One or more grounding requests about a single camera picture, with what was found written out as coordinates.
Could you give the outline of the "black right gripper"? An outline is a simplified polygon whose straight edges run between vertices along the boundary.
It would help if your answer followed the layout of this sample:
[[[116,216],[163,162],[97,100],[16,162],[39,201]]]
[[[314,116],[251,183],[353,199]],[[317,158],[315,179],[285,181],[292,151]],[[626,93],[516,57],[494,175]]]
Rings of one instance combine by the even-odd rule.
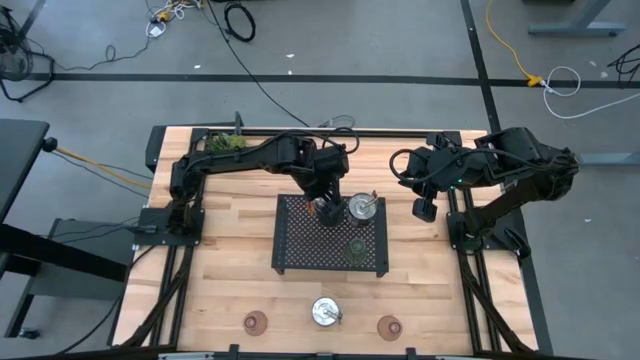
[[[416,149],[409,155],[405,177],[413,180],[411,190],[420,197],[434,198],[458,183],[457,153],[453,150]],[[415,199],[412,214],[428,223],[436,220],[437,206],[432,199]]]

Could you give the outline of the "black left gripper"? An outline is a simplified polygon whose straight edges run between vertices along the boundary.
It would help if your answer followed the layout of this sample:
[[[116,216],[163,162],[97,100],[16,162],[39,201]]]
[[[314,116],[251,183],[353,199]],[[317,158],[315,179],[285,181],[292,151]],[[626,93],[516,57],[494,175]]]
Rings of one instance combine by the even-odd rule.
[[[346,203],[342,200],[340,180],[345,175],[342,171],[311,170],[299,174],[299,187],[304,197],[309,201],[322,198],[317,200],[317,217],[323,226],[338,226],[344,220]]]

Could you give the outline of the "green ribbed glass candle holder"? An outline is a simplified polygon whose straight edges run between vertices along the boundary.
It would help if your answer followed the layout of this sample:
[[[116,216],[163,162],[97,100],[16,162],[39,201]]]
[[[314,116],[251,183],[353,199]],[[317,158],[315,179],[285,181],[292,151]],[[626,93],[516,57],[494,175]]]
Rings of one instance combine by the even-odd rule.
[[[349,241],[343,249],[343,256],[349,266],[363,266],[368,258],[366,243],[360,238]]]

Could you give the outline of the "pink ribbed glass candle holder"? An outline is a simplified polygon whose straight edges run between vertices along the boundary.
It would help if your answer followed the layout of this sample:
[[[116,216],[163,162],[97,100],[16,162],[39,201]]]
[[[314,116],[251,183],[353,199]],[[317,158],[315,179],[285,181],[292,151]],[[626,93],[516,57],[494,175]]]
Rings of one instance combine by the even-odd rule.
[[[268,318],[262,311],[251,311],[243,319],[243,328],[250,336],[260,336],[268,328]]]
[[[385,341],[395,341],[403,333],[402,322],[393,315],[382,316],[377,323],[378,335]]]

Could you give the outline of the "black perforated metal riser shelf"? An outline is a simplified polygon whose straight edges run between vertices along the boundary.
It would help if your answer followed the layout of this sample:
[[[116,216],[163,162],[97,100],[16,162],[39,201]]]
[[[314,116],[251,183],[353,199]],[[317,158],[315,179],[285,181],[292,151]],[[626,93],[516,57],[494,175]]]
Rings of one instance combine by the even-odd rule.
[[[368,258],[361,267],[347,264],[345,245],[362,239]],[[386,199],[378,199],[375,217],[364,227],[355,227],[348,215],[338,226],[326,227],[311,214],[301,195],[281,194],[277,211],[271,267],[280,275],[287,269],[372,272],[378,278],[389,271]]]

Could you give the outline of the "green plant in dark pot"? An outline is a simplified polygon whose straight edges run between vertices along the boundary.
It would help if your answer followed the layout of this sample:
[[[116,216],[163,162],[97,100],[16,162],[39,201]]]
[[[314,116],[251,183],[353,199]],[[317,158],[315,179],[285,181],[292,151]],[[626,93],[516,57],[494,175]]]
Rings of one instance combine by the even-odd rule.
[[[205,141],[205,148],[209,151],[220,152],[226,150],[239,150],[247,147],[247,140],[241,135],[219,133],[211,135]]]

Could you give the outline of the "black floor tape strip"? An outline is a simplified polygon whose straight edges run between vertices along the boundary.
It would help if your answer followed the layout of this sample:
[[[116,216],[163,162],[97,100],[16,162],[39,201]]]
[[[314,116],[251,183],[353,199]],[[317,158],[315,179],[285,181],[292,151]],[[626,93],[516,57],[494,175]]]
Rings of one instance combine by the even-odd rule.
[[[465,21],[472,57],[479,81],[479,87],[482,93],[484,107],[489,122],[490,132],[496,133],[501,130],[501,124],[499,121],[489,77],[486,70],[481,44],[477,35],[477,27],[474,21],[473,12],[469,0],[459,0],[459,2]]]
[[[107,81],[107,82],[254,82],[260,83],[346,83],[346,84],[421,84],[447,86],[527,87],[525,80],[386,76],[386,75],[249,75],[242,74],[102,74],[57,73],[59,81]]]

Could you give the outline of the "grey desk foot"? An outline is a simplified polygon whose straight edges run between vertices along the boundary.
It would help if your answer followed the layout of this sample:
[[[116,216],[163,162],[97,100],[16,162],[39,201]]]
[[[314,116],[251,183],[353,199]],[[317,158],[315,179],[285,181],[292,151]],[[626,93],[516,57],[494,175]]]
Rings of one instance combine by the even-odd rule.
[[[557,23],[531,24],[529,35],[541,36],[604,36],[616,37],[627,30],[624,23],[598,22],[596,18],[611,0],[586,0],[580,12],[571,20]]]
[[[632,153],[585,153],[578,156],[585,166],[640,166],[640,151]]]

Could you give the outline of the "dark grey floor box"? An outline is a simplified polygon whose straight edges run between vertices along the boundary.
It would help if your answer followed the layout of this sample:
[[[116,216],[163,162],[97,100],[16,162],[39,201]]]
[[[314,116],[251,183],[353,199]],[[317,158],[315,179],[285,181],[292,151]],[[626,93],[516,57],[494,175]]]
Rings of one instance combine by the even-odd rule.
[[[129,265],[133,260],[134,234],[116,228],[115,224],[56,219],[49,236],[54,242]],[[123,288],[121,281],[43,263],[31,282],[29,293],[36,296],[115,300],[122,294]]]

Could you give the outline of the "black side desk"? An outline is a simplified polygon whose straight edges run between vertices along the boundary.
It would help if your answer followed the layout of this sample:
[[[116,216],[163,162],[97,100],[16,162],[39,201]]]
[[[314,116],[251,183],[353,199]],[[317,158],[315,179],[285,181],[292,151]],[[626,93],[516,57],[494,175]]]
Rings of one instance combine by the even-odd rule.
[[[7,272],[29,277],[4,335],[17,337],[36,295],[31,282],[43,263],[110,280],[125,282],[129,265],[54,242],[49,233],[36,235],[8,225],[5,218],[27,175],[41,153],[49,124],[0,119],[0,279]]]

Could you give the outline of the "black floor fan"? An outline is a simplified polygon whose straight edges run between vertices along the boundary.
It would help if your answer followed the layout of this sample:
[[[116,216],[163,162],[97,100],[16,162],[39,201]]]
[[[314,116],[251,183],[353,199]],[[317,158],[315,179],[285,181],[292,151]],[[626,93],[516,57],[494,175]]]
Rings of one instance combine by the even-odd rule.
[[[4,81],[21,82],[33,70],[33,57],[39,56],[49,62],[46,81],[19,97],[9,94]],[[12,10],[0,5],[0,90],[6,99],[18,103],[48,87],[54,80],[54,59],[46,54],[31,50],[26,32],[12,16]]]

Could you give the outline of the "black aluminium table frame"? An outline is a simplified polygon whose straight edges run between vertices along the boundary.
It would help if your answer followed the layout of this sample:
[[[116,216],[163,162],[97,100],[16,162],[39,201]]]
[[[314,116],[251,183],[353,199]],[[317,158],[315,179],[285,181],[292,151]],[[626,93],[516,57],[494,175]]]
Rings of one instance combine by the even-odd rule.
[[[318,360],[347,356],[373,359],[392,355],[469,355],[475,343],[490,344],[481,309],[462,289],[458,257],[449,244],[446,219],[426,223],[412,215],[413,193],[397,183],[388,167],[400,149],[424,144],[421,130],[393,129],[316,133],[345,144],[350,170],[342,191],[376,191],[387,201],[389,272],[289,269],[271,267],[277,197],[296,193],[288,177],[263,171],[218,175],[205,187],[204,235],[195,248],[183,306],[181,351],[237,351],[241,356],[272,354]],[[317,325],[311,307],[321,297],[334,299],[340,324]],[[259,310],[268,318],[260,336],[250,336],[243,319]],[[399,339],[377,332],[382,316],[403,324]]]

